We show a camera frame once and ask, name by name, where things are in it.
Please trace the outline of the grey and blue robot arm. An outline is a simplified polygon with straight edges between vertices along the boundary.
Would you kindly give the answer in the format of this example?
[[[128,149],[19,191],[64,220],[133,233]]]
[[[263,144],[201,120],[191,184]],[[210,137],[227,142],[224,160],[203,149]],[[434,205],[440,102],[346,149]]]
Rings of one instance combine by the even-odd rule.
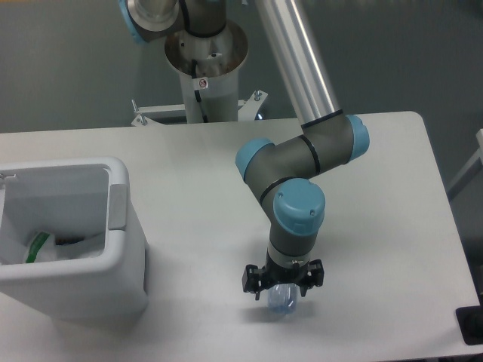
[[[248,40],[226,15],[224,1],[121,1],[134,40],[165,40],[165,55],[180,76],[189,123],[237,121],[238,71]],[[312,178],[362,156],[368,129],[346,115],[334,95],[299,1],[258,1],[269,45],[302,132],[280,144],[244,144],[235,164],[270,221],[266,262],[247,265],[246,293],[278,284],[301,293],[323,283],[321,261],[310,253],[325,217],[325,196]]]

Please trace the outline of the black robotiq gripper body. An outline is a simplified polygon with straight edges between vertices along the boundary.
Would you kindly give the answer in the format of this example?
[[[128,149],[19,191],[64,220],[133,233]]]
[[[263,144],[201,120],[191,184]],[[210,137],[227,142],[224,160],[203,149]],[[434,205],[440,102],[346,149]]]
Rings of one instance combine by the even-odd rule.
[[[263,287],[270,289],[277,284],[296,284],[299,287],[312,289],[312,278],[307,276],[309,262],[301,265],[291,264],[288,268],[282,267],[275,262],[269,253],[266,254]]]

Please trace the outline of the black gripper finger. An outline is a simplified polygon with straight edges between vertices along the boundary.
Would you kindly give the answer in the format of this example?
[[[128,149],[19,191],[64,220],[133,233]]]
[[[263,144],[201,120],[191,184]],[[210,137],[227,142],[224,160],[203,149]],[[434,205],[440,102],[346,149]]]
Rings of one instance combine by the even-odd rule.
[[[256,301],[260,299],[260,294],[270,287],[266,268],[258,268],[256,265],[245,266],[241,282],[243,292],[253,294]]]
[[[297,285],[300,295],[306,296],[307,292],[313,287],[321,287],[324,283],[324,268],[320,259],[309,262],[303,270]]]

